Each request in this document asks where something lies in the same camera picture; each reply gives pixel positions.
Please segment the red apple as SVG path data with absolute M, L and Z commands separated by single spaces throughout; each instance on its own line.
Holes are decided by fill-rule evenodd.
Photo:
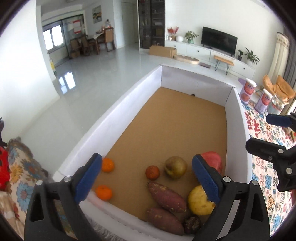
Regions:
M 219 174 L 222 174 L 223 163 L 220 155 L 217 152 L 209 151 L 201 154 L 201 156 L 210 167 L 215 168 Z

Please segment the long sweet potato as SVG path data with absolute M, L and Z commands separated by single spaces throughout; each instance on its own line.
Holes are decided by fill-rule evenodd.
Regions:
M 185 213 L 187 211 L 185 199 L 177 192 L 152 181 L 148 182 L 147 187 L 152 198 L 163 209 L 177 213 Z

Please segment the small dark sweet potato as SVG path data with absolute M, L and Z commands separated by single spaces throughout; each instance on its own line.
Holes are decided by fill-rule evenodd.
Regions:
M 154 227 L 175 235 L 184 235 L 185 231 L 176 216 L 161 208 L 148 208 L 146 210 L 147 221 Z

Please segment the brown pear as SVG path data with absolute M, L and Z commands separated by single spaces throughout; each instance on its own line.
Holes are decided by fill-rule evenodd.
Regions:
M 165 173 L 172 179 L 180 179 L 187 168 L 187 162 L 178 156 L 170 157 L 165 161 Z

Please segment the dark orange tangerine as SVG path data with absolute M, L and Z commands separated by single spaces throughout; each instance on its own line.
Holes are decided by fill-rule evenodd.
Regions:
M 145 170 L 145 176 L 151 181 L 157 180 L 160 176 L 160 170 L 157 166 L 148 166 Z

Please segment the glass jar blue label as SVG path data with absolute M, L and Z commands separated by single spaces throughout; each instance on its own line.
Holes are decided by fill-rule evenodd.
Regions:
M 269 114 L 280 114 L 284 106 L 285 103 L 275 94 L 267 107 L 267 112 Z

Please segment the orange lounge chair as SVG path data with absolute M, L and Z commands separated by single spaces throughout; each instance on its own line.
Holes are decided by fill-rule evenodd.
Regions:
M 263 77 L 263 87 L 272 95 L 276 95 L 284 104 L 288 104 L 291 99 L 295 97 L 295 91 L 293 88 L 278 75 L 276 83 L 273 84 L 266 74 Z

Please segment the patterned woven tablecloth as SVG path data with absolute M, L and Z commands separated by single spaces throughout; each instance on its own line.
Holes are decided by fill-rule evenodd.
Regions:
M 286 147 L 295 145 L 287 131 L 280 127 L 269 125 L 265 121 L 265 115 L 258 113 L 255 103 L 249 101 L 243 104 L 247 121 L 248 132 L 251 138 L 257 138 Z M 278 191 L 278 175 L 273 168 L 273 163 L 252 155 L 252 179 L 259 182 L 266 203 L 270 234 L 274 234 L 295 204 L 295 191 Z

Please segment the left pink tin can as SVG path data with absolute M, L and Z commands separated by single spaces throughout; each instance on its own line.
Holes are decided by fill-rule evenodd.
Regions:
M 243 87 L 242 87 L 241 92 L 239 94 L 240 99 L 244 104 L 248 104 L 256 87 L 257 87 L 256 82 L 254 82 L 251 79 L 246 78 L 245 83 L 243 84 Z

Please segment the white tv cabinet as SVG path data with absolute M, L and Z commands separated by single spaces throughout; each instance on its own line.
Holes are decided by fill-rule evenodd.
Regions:
M 199 59 L 200 62 L 209 64 L 211 66 L 215 66 L 216 60 L 214 59 L 214 55 L 220 56 L 222 58 L 228 59 L 234 62 L 234 67 L 230 68 L 229 73 L 241 78 L 249 78 L 254 80 L 256 70 L 239 61 L 233 57 L 227 56 L 226 54 L 222 54 L 215 50 L 211 50 L 209 48 L 201 47 L 194 44 L 188 44 L 183 42 L 176 41 L 165 41 L 166 47 L 172 47 L 177 49 L 177 53 L 185 56 L 190 56 Z M 221 63 L 218 69 L 225 70 L 225 64 Z

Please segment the green potted plant right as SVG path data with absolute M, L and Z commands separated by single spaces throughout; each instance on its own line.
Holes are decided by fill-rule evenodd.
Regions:
M 247 58 L 247 61 L 257 65 L 260 62 L 260 59 L 257 55 L 254 54 L 254 52 L 252 50 L 249 50 L 248 48 L 245 48 L 245 56 Z

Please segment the small wooden hairpin table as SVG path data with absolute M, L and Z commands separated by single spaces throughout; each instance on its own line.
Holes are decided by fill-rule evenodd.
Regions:
M 217 55 L 214 55 L 214 59 L 216 60 L 216 63 L 215 63 L 215 71 L 217 71 L 219 65 L 221 63 L 224 63 L 225 64 L 225 73 L 226 75 L 228 75 L 229 71 L 230 71 L 230 68 L 231 67 L 234 67 L 234 62 L 233 61 L 230 61 L 228 59 L 225 59 L 225 58 L 222 58 L 220 56 L 217 56 Z

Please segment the green potted plant left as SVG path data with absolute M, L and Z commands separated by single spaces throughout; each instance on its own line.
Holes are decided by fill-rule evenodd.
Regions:
M 194 31 L 187 31 L 185 33 L 185 39 L 189 44 L 194 44 L 194 40 L 199 37 L 198 34 L 196 34 Z

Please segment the cardboard box on floor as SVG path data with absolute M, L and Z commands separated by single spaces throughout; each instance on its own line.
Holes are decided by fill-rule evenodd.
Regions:
M 165 46 L 152 45 L 149 48 L 149 54 L 154 56 L 173 58 L 177 55 L 177 49 Z

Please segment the dining table with chairs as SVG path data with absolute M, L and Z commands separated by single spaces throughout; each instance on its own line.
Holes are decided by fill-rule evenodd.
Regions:
M 70 58 L 76 58 L 82 52 L 85 56 L 90 55 L 91 49 L 98 55 L 101 51 L 100 45 L 104 45 L 107 52 L 115 50 L 114 28 L 105 28 L 92 37 L 82 35 L 70 40 Z

